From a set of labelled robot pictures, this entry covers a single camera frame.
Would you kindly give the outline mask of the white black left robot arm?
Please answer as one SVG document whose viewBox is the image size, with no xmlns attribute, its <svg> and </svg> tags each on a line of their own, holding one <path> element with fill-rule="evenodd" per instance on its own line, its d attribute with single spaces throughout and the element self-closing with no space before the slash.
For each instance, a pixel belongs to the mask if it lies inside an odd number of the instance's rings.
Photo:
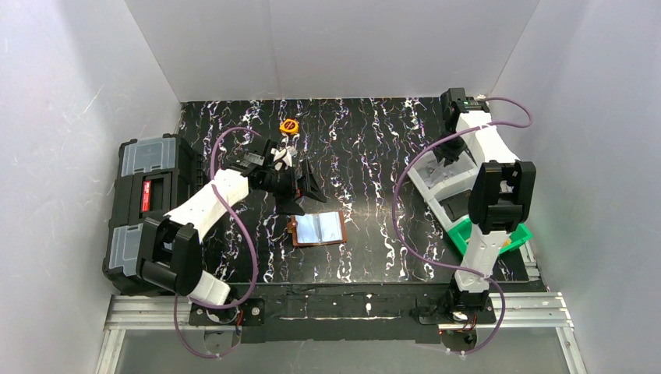
<svg viewBox="0 0 661 374">
<path fill-rule="evenodd" d="M 230 302 L 230 286 L 203 268 L 203 240 L 225 214 L 246 232 L 232 207 L 254 190 L 271 194 L 279 215 L 302 215 L 298 203 L 302 197 L 325 203 L 327 197 L 308 160 L 295 166 L 292 153 L 291 148 L 255 136 L 227 166 L 212 166 L 210 181 L 183 204 L 159 219 L 146 218 L 136 260 L 137 277 L 209 309 L 230 309 L 246 301 L 259 274 L 253 241 L 247 240 L 253 265 L 249 290 Z"/>
</svg>

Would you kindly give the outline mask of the white card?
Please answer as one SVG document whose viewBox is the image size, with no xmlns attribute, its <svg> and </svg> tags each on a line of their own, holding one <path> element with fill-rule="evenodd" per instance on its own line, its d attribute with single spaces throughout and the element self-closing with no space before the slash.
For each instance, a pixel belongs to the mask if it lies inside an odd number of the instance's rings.
<svg viewBox="0 0 661 374">
<path fill-rule="evenodd" d="M 425 183 L 431 189 L 435 184 L 444 180 L 444 166 L 438 163 L 428 163 L 426 165 L 427 175 L 424 178 Z"/>
</svg>

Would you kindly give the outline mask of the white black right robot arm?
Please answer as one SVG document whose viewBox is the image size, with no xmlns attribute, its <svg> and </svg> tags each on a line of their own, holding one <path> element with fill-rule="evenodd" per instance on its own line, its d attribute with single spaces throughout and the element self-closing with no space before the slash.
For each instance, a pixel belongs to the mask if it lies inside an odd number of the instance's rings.
<svg viewBox="0 0 661 374">
<path fill-rule="evenodd" d="M 440 103 L 444 127 L 455 138 L 438 146 L 437 155 L 449 166 L 468 151 L 478 168 L 467 207 L 471 235 L 446 300 L 448 310 L 468 314 L 485 309 L 500 249 L 528 218 L 536 167 L 510 151 L 491 123 L 485 100 L 450 88 Z"/>
</svg>

